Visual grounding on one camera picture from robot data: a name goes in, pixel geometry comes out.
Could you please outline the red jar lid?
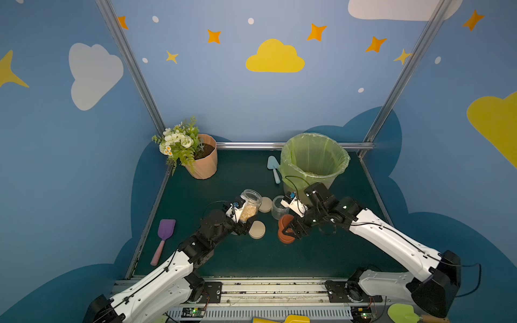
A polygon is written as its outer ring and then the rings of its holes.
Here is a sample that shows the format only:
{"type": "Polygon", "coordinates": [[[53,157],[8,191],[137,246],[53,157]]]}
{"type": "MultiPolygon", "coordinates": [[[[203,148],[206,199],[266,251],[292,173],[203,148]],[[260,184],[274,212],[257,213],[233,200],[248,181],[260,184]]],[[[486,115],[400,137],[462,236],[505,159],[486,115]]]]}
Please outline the red jar lid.
{"type": "Polygon", "coordinates": [[[288,225],[291,223],[293,218],[294,218],[293,215],[286,214],[278,221],[279,230],[277,232],[277,235],[279,235],[279,234],[286,235],[283,233],[283,231],[284,231],[284,229],[286,229],[288,227],[288,225]]]}
{"type": "Polygon", "coordinates": [[[290,244],[290,243],[293,243],[296,240],[296,238],[294,238],[294,237],[286,236],[286,235],[283,235],[283,234],[279,234],[278,238],[284,244],[290,244]]]}

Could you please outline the beige jar lid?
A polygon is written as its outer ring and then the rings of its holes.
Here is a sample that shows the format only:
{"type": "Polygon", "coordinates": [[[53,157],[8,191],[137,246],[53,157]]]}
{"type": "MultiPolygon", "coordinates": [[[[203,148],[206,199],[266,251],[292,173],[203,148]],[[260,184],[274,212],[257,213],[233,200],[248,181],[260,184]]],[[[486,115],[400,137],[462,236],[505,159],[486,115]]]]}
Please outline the beige jar lid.
{"type": "Polygon", "coordinates": [[[268,213],[272,210],[272,207],[273,207],[272,200],[267,196],[263,196],[262,200],[261,200],[261,205],[259,207],[259,211],[261,213],[268,213]]]}
{"type": "Polygon", "coordinates": [[[266,232],[266,227],[263,222],[254,221],[249,230],[249,236],[253,239],[261,239],[266,232]]]}

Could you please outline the red lid oatmeal jar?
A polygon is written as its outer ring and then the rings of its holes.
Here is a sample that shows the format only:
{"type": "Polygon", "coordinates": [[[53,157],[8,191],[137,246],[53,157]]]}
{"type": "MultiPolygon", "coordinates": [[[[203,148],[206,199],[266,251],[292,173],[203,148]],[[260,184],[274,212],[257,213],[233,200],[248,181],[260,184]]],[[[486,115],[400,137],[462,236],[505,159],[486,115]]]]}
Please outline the red lid oatmeal jar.
{"type": "Polygon", "coordinates": [[[245,200],[239,221],[246,223],[250,218],[254,217],[262,203],[262,196],[252,189],[246,189],[242,192],[241,198],[245,200]]]}
{"type": "Polygon", "coordinates": [[[276,196],[272,201],[271,214],[274,219],[280,220],[284,215],[289,214],[289,207],[282,205],[284,196],[276,196]]]}

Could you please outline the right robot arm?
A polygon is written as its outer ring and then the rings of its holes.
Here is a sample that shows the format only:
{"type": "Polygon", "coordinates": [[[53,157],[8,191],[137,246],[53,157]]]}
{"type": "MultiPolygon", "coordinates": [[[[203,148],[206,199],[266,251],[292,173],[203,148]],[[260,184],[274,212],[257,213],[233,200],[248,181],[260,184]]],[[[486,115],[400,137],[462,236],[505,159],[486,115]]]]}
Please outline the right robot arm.
{"type": "Polygon", "coordinates": [[[457,254],[450,250],[439,252],[417,242],[351,197],[338,200],[322,183],[311,184],[304,195],[309,200],[307,205],[293,192],[282,199],[281,204],[295,215],[281,222],[281,234],[301,239],[312,228],[331,223],[369,241],[406,269],[404,273],[357,269],[337,292],[331,292],[331,297],[338,298],[343,293],[354,303],[367,297],[394,297],[412,301],[432,316],[448,316],[461,286],[457,254]]]}

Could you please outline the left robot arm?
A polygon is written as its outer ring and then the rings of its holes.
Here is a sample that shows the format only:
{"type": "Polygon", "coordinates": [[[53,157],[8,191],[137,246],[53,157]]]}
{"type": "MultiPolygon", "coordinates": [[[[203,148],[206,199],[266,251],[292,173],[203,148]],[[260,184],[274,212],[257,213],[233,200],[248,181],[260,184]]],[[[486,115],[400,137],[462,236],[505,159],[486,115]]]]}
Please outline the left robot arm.
{"type": "Polygon", "coordinates": [[[247,234],[256,219],[254,215],[241,222],[221,210],[211,211],[198,230],[154,271],[110,299],[101,295],[92,301],[83,321],[153,322],[192,294],[200,297],[204,281],[196,270],[214,255],[221,241],[232,232],[247,234]]]}

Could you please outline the mesh bin green bag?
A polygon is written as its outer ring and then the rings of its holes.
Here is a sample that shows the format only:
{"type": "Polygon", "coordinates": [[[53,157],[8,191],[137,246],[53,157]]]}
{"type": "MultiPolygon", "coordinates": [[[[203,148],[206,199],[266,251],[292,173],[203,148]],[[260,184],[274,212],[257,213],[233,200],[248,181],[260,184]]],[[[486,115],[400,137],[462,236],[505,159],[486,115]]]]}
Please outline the mesh bin green bag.
{"type": "Polygon", "coordinates": [[[304,190],[320,182],[329,188],[345,172],[350,155],[335,140],[318,133],[302,133],[289,139],[281,150],[279,171],[286,193],[298,193],[310,202],[304,190]]]}

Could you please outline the light blue toy spatula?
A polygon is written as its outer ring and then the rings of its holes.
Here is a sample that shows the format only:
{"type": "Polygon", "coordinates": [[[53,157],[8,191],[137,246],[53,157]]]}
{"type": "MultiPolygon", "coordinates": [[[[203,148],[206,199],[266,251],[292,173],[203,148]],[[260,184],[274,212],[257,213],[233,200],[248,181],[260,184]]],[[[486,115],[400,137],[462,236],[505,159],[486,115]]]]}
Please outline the light blue toy spatula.
{"type": "Polygon", "coordinates": [[[276,184],[280,184],[280,176],[277,171],[278,167],[280,166],[279,162],[277,161],[275,156],[269,156],[267,160],[267,168],[273,172],[273,176],[275,179],[276,184]]]}

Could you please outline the terracotta flower pot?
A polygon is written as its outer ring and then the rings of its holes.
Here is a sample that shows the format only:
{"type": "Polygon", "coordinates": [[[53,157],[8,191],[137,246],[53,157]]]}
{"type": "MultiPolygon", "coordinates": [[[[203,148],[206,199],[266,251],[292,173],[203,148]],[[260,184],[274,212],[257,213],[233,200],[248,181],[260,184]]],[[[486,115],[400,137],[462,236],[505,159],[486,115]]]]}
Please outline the terracotta flower pot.
{"type": "Polygon", "coordinates": [[[197,180],[205,180],[212,177],[218,169],[217,141],[210,135],[199,134],[205,147],[209,147],[209,154],[203,152],[203,158],[197,159],[191,166],[187,166],[188,172],[197,180]]]}

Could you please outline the purple pink toy spatula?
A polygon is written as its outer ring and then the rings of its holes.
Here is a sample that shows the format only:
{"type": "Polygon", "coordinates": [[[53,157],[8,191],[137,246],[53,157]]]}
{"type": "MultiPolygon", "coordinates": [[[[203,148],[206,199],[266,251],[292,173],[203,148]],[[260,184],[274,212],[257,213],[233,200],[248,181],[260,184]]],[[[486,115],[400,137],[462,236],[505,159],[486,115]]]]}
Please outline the purple pink toy spatula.
{"type": "Polygon", "coordinates": [[[154,253],[154,256],[152,258],[152,261],[150,262],[150,265],[157,266],[160,260],[160,257],[162,255],[162,251],[164,249],[164,245],[169,239],[173,233],[174,228],[176,225],[175,219],[162,219],[160,221],[159,227],[158,227],[158,237],[160,238],[160,243],[154,253]]]}

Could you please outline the left controller board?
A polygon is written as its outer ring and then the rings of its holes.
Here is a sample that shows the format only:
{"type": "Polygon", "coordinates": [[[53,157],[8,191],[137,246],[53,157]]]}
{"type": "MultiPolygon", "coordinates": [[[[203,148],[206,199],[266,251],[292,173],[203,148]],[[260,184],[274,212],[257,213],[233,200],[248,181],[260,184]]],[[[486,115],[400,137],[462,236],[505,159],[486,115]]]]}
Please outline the left controller board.
{"type": "Polygon", "coordinates": [[[183,308],[180,317],[182,319],[188,319],[188,318],[201,319],[205,316],[205,314],[206,314],[206,309],[204,309],[204,308],[183,308]]]}

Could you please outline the controller board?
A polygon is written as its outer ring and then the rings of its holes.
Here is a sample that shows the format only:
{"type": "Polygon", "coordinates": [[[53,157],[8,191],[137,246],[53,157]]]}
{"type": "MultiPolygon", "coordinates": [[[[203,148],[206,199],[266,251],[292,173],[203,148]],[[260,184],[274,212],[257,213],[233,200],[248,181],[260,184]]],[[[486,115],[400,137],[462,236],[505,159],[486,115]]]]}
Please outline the controller board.
{"type": "Polygon", "coordinates": [[[364,307],[352,307],[351,316],[353,323],[370,323],[374,318],[372,310],[364,307]]]}
{"type": "Polygon", "coordinates": [[[183,308],[180,317],[182,319],[188,319],[188,318],[201,319],[205,316],[205,314],[206,314],[206,309],[204,309],[204,308],[183,308]]]}

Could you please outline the white flowers green plant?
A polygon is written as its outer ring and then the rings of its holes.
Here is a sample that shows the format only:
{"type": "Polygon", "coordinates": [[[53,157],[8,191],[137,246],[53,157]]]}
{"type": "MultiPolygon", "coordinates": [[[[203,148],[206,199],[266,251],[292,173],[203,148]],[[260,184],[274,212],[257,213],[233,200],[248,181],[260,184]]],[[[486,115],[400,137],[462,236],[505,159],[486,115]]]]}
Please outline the white flowers green plant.
{"type": "Polygon", "coordinates": [[[172,128],[166,128],[159,135],[153,136],[152,141],[158,145],[160,153],[167,157],[166,164],[171,167],[171,176],[179,164],[195,170],[196,157],[204,149],[204,141],[199,138],[195,117],[185,119],[172,128]]]}

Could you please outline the right controller board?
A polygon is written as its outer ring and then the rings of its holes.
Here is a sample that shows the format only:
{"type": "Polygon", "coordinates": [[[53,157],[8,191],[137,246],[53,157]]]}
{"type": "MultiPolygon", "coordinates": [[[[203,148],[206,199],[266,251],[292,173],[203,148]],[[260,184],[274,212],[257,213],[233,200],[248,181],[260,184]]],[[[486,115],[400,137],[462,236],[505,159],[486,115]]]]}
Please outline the right controller board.
{"type": "Polygon", "coordinates": [[[353,323],[370,323],[374,318],[372,310],[364,307],[352,307],[351,316],[353,323]]]}

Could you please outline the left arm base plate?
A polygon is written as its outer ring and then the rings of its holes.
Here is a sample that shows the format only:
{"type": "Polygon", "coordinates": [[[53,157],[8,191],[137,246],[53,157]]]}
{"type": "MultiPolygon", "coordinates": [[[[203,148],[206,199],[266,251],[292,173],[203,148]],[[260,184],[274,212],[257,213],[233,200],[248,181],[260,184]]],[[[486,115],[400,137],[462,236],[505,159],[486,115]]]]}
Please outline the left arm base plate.
{"type": "Polygon", "coordinates": [[[202,287],[193,290],[191,301],[196,304],[219,304],[222,297],[223,284],[220,281],[205,281],[202,287]]]}

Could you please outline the aluminium front rail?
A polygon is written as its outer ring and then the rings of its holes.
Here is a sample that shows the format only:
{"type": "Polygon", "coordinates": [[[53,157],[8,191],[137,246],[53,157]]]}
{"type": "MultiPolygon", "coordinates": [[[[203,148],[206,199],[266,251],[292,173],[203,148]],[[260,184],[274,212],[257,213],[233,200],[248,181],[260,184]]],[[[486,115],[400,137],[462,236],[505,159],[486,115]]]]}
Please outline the aluminium front rail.
{"type": "MultiPolygon", "coordinates": [[[[116,283],[114,295],[141,279],[116,283]]],[[[292,316],[300,316],[303,321],[309,322],[352,322],[352,307],[370,308],[374,315],[371,322],[390,322],[387,312],[393,304],[409,304],[416,314],[429,315],[412,301],[386,296],[382,296],[382,302],[331,303],[324,286],[327,280],[346,281],[323,278],[206,278],[204,282],[222,282],[219,304],[196,304],[190,298],[167,310],[153,322],[287,322],[292,316]],[[183,308],[204,308],[206,314],[201,319],[182,319],[183,308]]]]}

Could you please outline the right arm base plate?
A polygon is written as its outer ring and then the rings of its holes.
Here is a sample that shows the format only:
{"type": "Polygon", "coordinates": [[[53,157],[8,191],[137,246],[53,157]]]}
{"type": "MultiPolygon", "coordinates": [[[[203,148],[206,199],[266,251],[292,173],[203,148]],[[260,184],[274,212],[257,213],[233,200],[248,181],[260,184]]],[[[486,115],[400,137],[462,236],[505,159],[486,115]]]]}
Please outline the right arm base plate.
{"type": "Polygon", "coordinates": [[[382,302],[382,296],[369,296],[355,281],[324,282],[331,303],[370,303],[382,302]]]}

